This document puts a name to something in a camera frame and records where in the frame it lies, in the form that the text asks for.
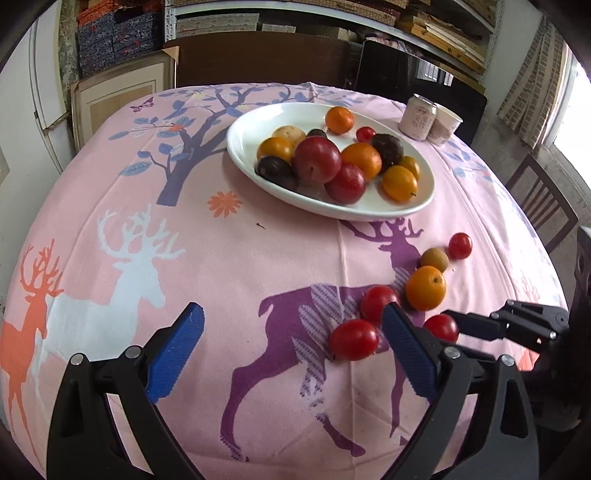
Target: cup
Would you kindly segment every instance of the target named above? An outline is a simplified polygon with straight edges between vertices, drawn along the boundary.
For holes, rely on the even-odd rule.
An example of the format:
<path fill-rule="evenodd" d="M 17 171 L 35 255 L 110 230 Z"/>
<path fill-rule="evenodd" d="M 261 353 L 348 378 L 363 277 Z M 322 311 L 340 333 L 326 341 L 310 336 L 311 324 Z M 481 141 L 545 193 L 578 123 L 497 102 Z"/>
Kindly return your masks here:
<path fill-rule="evenodd" d="M 427 139 L 433 144 L 441 146 L 447 142 L 464 120 L 449 108 L 436 103 L 437 116 L 429 130 Z"/>

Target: red cherry tomato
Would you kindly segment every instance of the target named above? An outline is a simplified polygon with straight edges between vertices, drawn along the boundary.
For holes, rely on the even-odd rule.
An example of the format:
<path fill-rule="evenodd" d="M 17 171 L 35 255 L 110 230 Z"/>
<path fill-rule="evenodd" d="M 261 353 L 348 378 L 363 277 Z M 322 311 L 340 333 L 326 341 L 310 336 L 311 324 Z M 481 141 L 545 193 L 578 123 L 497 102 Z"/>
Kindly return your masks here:
<path fill-rule="evenodd" d="M 390 287 L 376 285 L 371 287 L 363 298 L 359 311 L 364 319 L 375 327 L 382 325 L 382 312 L 388 303 L 398 303 L 398 294 Z"/>
<path fill-rule="evenodd" d="M 437 338 L 450 343 L 456 343 L 460 336 L 460 329 L 457 327 L 456 321 L 445 314 L 429 318 L 423 328 L 429 330 Z"/>
<path fill-rule="evenodd" d="M 379 346 L 375 327 L 366 320 L 348 320 L 330 334 L 329 348 L 338 358 L 355 362 L 373 355 Z"/>
<path fill-rule="evenodd" d="M 357 141 L 361 143 L 369 143 L 371 138 L 375 135 L 375 130 L 371 127 L 361 127 L 357 130 Z"/>
<path fill-rule="evenodd" d="M 465 233 L 456 233 L 449 241 L 449 254 L 452 258 L 463 260 L 472 253 L 472 239 Z"/>

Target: window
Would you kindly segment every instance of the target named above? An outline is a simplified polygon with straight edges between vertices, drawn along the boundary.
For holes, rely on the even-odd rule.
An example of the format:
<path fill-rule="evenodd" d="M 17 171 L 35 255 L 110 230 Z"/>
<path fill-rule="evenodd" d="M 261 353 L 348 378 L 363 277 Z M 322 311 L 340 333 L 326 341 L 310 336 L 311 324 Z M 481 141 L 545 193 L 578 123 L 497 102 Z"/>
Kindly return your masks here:
<path fill-rule="evenodd" d="M 571 61 L 570 70 L 553 143 L 591 186 L 591 158 L 587 144 L 591 135 L 591 82 L 578 61 Z"/>

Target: tablecloth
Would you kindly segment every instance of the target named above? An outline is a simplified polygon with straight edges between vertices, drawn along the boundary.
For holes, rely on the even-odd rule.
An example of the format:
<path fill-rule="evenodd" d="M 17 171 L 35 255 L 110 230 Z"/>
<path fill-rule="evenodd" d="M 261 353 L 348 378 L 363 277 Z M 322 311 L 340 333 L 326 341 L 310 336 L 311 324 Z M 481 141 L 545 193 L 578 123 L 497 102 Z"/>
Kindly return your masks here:
<path fill-rule="evenodd" d="M 473 254 L 445 272 L 436 311 L 488 315 L 506 299 L 566 306 L 556 272 L 519 206 L 461 140 L 413 146 L 436 179 L 409 218 L 348 223 L 287 205 L 225 151 L 229 125 L 281 102 L 342 105 L 397 129 L 404 105 L 314 85 L 177 89 L 114 114 L 68 166 L 23 246 L 0 337 L 2 392 L 19 447 L 41 471 L 51 409 L 70 356 L 119 356 L 170 325 L 190 301 L 204 332 L 172 393 L 169 428 L 209 480 L 377 479 L 427 409 L 387 344 L 333 361 L 332 329 L 358 317 L 374 284 L 402 290 L 418 259 L 456 232 Z M 530 356 L 508 341 L 460 343 Z M 146 468 L 122 422 L 131 458 Z M 441 466 L 467 428 L 467 401 Z"/>

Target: plate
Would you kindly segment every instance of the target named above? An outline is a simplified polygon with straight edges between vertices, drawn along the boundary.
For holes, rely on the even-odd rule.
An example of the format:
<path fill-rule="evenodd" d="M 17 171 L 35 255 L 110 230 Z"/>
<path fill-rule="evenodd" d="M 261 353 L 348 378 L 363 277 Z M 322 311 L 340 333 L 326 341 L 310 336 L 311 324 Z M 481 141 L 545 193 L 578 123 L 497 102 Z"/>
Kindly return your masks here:
<path fill-rule="evenodd" d="M 318 215 L 340 220 L 370 222 L 407 216 L 425 208 L 433 199 L 435 192 L 433 172 L 427 161 L 399 133 L 355 112 L 352 112 L 355 116 L 355 126 L 351 132 L 345 135 L 332 135 L 328 132 L 329 139 L 343 151 L 345 147 L 355 142 L 355 132 L 360 127 L 371 127 L 376 133 L 398 137 L 404 147 L 404 154 L 414 157 L 421 168 L 418 194 L 411 201 L 395 203 L 390 200 L 382 189 L 381 177 L 377 177 L 368 184 L 365 193 L 357 203 L 344 206 L 334 202 L 326 194 L 322 185 L 291 192 L 256 174 L 256 150 L 263 140 L 284 125 L 295 125 L 305 132 L 313 128 L 326 130 L 324 117 L 330 108 L 332 108 L 330 105 L 318 103 L 278 103 L 245 113 L 228 129 L 228 153 L 236 166 L 260 188 L 290 205 Z"/>

